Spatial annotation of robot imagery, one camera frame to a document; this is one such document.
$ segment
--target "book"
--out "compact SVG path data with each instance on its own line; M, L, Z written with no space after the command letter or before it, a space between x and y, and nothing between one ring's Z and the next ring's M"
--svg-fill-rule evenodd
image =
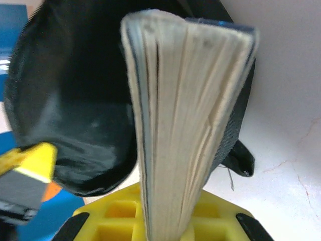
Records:
M258 31L147 10L123 18L121 40L146 238L178 241L253 63Z

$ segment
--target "black bag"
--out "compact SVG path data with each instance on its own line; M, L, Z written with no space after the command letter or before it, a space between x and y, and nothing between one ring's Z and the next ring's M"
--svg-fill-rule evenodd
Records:
M220 2L210 2L206 9L213 12L206 14L197 1L191 2L194 17L231 20ZM76 195L109 192L136 164L119 28L127 13L148 8L191 17L190 9L176 0L45 0L15 46L5 108L17 143L22 148L54 144L58 148L54 180ZM252 74L212 168L231 160L228 153L238 139ZM231 163L239 165L237 157L227 165Z

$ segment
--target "orange object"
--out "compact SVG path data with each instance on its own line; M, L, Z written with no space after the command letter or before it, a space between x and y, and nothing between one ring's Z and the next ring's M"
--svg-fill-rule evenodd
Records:
M42 202L48 201L51 198L55 197L61 191L61 189L62 187L59 186L56 182L52 181L51 183L49 183L45 195L42 198Z

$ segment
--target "white surface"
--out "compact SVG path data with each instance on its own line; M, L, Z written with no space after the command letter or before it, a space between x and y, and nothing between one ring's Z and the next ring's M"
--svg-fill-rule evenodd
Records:
M240 136L256 167L252 178L232 173L234 191L218 168L205 189L252 212L275 241L321 240L321 1L221 2L236 22L261 31ZM0 119L0 133L6 128ZM135 171L120 188L138 179Z

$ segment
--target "yellow object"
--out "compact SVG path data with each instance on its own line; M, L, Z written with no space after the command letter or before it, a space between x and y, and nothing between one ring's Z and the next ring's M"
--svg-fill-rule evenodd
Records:
M146 241L139 183L87 204L74 215L90 215L74 241ZM235 218L248 211L202 191L180 241L249 241Z
M56 148L49 143L41 143L25 151L12 149L0 156L0 175L14 170L49 183L54 173L56 153Z

